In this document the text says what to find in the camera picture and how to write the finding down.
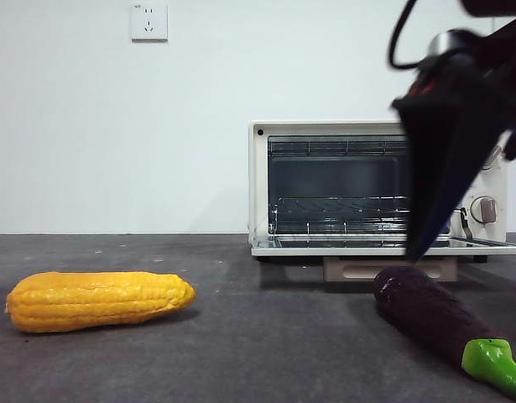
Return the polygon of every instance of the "toaster oven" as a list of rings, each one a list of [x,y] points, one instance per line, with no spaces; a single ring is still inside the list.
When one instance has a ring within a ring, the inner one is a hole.
[[[248,143],[253,256],[404,254],[409,143],[398,122],[255,121]],[[497,147],[426,256],[516,254],[506,198]]]

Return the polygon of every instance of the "dark gray mat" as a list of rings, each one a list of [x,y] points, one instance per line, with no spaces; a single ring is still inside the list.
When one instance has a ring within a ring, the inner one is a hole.
[[[18,332],[5,296],[48,270],[172,272],[198,297],[139,326]],[[516,257],[460,275],[449,288],[516,356]],[[318,259],[260,264],[246,235],[0,236],[0,402],[508,401],[391,327],[368,292],[327,288]]]

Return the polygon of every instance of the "oven dial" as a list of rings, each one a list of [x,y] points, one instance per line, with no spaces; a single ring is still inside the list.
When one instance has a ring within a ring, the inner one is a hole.
[[[496,222],[496,201],[489,196],[478,197],[472,202],[470,213],[481,224]]]

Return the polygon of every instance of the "electrical socket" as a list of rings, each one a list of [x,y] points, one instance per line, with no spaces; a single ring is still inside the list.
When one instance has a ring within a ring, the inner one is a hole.
[[[158,2],[141,2],[131,6],[131,40],[168,40],[168,6]]]

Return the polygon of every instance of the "oven base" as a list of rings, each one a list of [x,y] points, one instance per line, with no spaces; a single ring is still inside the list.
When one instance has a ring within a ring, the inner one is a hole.
[[[327,282],[371,281],[384,268],[407,265],[399,259],[323,257],[323,279]],[[457,257],[435,256],[419,261],[415,267],[438,281],[457,281]]]

